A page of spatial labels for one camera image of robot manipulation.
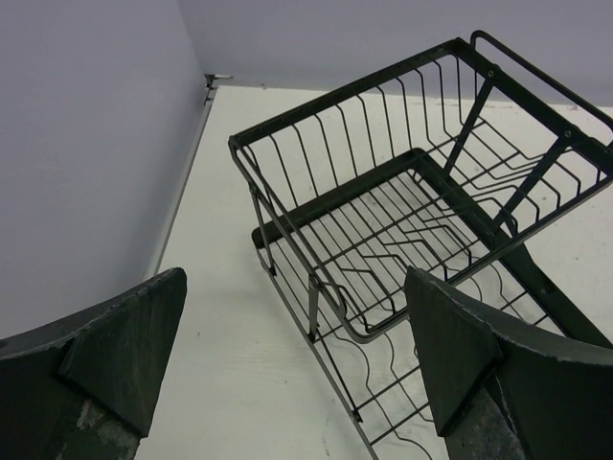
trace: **rack handle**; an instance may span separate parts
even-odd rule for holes
[[[475,31],[470,36],[470,46],[472,46],[472,48],[474,50],[477,49],[477,39],[478,38],[482,38],[483,40],[488,42],[490,45],[492,45],[494,48],[496,48],[498,51],[500,51],[501,53],[506,55],[508,58],[511,58],[516,63],[518,63],[519,65],[524,67],[526,70],[528,70],[534,76],[538,77],[542,81],[545,81],[547,84],[549,84],[551,87],[553,87],[555,89],[555,91],[560,93],[562,96],[567,98],[569,101],[572,101],[577,106],[583,108],[590,115],[592,115],[593,117],[595,117],[598,120],[600,120],[601,122],[603,122],[611,130],[611,132],[613,133],[613,119],[611,119],[608,115],[606,115],[604,112],[602,112],[599,108],[597,108],[593,104],[587,102],[580,95],[578,95],[574,91],[570,90],[569,88],[564,86],[559,81],[557,81],[554,78],[552,78],[549,75],[547,75],[545,72],[540,70],[538,67],[536,67],[532,63],[528,62],[527,60],[525,60],[524,58],[519,56],[511,48],[509,48],[505,44],[501,43],[500,41],[498,41],[496,38],[494,38],[493,36],[491,36],[490,34],[488,34],[485,31]]]

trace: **black wire rack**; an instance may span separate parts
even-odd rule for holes
[[[477,52],[482,39],[589,123],[579,127]],[[508,118],[496,115],[504,110]],[[524,242],[610,184],[612,128],[477,32],[231,137],[262,265],[374,458],[446,456],[402,289],[409,266],[611,348]]]

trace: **baseboard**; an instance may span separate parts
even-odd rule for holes
[[[215,99],[215,94],[217,91],[217,77],[215,75],[205,75],[205,78],[207,80],[207,88],[205,92],[204,109],[202,110],[202,116],[200,117],[200,120],[198,122],[198,128],[196,130],[195,136],[193,137],[193,142],[189,150],[188,158],[185,162],[185,167],[181,172],[179,184],[174,193],[174,197],[172,198],[172,202],[170,204],[170,208],[167,213],[164,226],[162,227],[162,231],[160,232],[160,237],[158,238],[158,241],[153,247],[151,258],[149,259],[147,270],[145,271],[145,280],[148,280],[152,276],[155,276],[160,270],[160,264],[162,263],[164,253],[166,252],[166,246],[169,242],[170,232],[172,231],[174,220],[176,219],[176,215],[179,211],[179,206],[181,205],[181,199],[183,198],[185,188],[190,178],[193,161],[195,160],[198,148],[200,147],[200,139],[202,138],[204,127],[206,126],[209,114],[211,113],[211,107],[213,106],[213,100]]]

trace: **lavender wall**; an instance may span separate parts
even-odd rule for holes
[[[613,105],[609,0],[179,0],[202,64],[238,81],[328,87],[485,29]]]
[[[204,81],[176,0],[0,6],[0,337],[142,280]]]

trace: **white floor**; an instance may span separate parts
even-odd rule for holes
[[[227,148],[231,134],[319,94],[241,87],[217,92],[162,263],[162,269],[187,271],[189,293],[139,460],[368,458],[260,266],[250,239],[257,226],[251,197]],[[509,109],[490,110],[496,116]],[[571,107],[558,110],[573,115]],[[529,247],[613,338],[611,204],[608,189]]]

